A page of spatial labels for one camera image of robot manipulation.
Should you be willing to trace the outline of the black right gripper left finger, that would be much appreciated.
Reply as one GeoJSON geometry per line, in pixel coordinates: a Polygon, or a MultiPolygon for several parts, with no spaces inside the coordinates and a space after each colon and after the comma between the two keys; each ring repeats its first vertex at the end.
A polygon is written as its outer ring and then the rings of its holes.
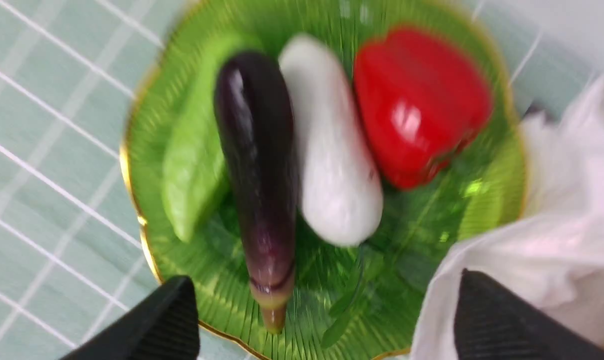
{"type": "Polygon", "coordinates": [[[173,276],[65,360],[195,360],[201,350],[196,292],[173,276]]]}

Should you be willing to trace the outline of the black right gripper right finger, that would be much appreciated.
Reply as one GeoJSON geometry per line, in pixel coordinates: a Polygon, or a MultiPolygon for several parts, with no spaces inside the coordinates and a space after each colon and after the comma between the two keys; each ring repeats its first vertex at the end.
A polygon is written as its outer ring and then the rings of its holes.
{"type": "Polygon", "coordinates": [[[469,269],[461,273],[453,339],[460,360],[604,360],[603,348],[469,269]]]}

